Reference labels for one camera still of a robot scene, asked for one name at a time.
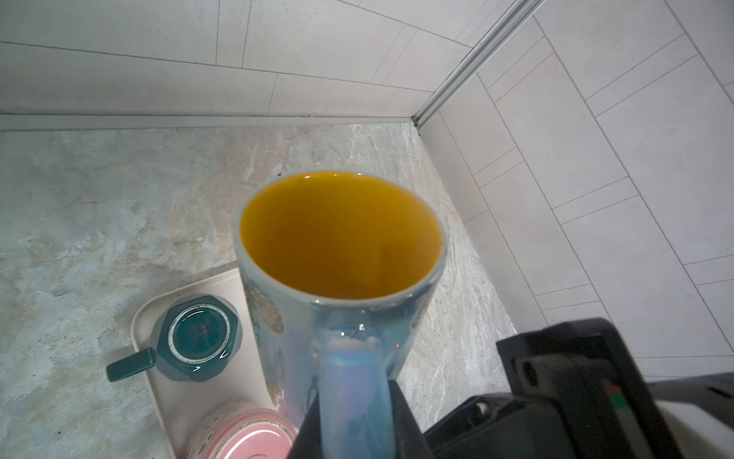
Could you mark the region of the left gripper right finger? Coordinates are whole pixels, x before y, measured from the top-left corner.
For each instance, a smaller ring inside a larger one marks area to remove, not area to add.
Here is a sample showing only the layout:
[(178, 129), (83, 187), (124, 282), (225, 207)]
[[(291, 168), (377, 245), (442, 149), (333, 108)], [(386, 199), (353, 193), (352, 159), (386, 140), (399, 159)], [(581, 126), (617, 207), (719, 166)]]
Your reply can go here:
[(430, 459), (434, 457), (403, 392), (396, 381), (388, 381), (392, 404), (397, 459)]

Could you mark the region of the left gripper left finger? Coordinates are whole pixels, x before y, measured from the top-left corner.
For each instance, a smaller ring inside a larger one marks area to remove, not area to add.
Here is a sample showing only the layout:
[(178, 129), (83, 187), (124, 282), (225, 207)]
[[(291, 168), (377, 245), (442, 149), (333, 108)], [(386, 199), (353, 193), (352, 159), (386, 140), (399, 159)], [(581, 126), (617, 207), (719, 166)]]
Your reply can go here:
[(321, 459), (320, 421), (319, 397), (315, 396), (300, 431), (294, 439), (287, 456), (288, 459)]

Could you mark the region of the blue butterfly mug yellow inside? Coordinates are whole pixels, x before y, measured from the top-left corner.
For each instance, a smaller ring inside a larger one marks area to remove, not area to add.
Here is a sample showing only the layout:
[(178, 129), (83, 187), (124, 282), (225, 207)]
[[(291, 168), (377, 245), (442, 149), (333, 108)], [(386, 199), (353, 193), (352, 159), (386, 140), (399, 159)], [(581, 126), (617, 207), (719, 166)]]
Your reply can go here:
[(398, 454), (389, 384), (447, 263), (437, 213), (411, 191), (351, 171), (273, 180), (234, 225), (248, 313), (274, 407), (325, 458)]

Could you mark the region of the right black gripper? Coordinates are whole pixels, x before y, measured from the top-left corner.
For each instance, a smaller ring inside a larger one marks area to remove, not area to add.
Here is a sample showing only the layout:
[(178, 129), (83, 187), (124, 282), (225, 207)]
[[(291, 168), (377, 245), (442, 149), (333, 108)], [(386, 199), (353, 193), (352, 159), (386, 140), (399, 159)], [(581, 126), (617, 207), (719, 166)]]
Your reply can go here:
[(617, 329), (581, 319), (496, 344), (510, 392), (473, 396), (425, 436), (437, 458), (680, 458)]

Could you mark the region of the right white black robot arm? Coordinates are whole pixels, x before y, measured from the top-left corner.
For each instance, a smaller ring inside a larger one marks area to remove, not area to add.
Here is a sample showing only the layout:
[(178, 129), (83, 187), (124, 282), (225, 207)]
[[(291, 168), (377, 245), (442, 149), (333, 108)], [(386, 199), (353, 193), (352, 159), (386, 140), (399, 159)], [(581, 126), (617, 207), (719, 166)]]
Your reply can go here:
[(731, 373), (646, 382), (617, 329), (581, 319), (497, 344), (510, 391), (426, 432), (437, 458), (729, 458)]

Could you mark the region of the dark green mug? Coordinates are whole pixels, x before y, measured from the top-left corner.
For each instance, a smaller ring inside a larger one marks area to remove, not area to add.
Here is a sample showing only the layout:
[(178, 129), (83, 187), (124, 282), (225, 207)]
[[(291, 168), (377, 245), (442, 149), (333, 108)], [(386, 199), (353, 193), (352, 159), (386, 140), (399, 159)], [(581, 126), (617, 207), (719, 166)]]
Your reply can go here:
[(150, 345), (106, 367), (114, 383), (150, 369), (173, 382), (209, 381), (221, 374), (242, 344), (235, 308), (217, 296), (187, 298), (155, 322)]

